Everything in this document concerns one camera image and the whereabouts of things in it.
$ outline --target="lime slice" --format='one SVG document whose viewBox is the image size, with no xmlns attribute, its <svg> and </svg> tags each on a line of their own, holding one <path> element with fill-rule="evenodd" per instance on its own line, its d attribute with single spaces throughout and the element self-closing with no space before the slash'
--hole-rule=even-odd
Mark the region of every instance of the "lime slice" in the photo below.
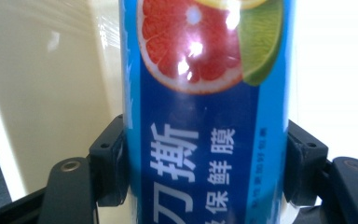
<svg viewBox="0 0 358 224">
<path fill-rule="evenodd" d="M 267 0 L 196 0 L 205 6 L 221 9 L 248 9 L 261 5 Z"/>
<path fill-rule="evenodd" d="M 269 75 L 280 48 L 282 18 L 282 0 L 241 12 L 241 63 L 243 81 L 249 85 L 260 85 Z"/>
</svg>

